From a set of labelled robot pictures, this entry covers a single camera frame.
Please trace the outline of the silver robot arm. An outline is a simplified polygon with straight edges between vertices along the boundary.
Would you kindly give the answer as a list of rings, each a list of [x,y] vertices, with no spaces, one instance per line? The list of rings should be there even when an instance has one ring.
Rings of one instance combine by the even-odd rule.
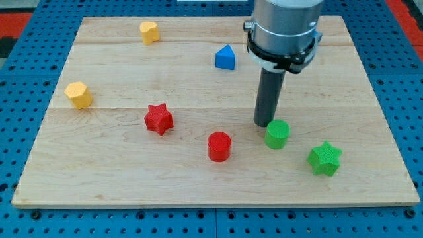
[[[271,73],[301,73],[313,60],[322,34],[323,0],[256,0],[244,22],[251,60]]]

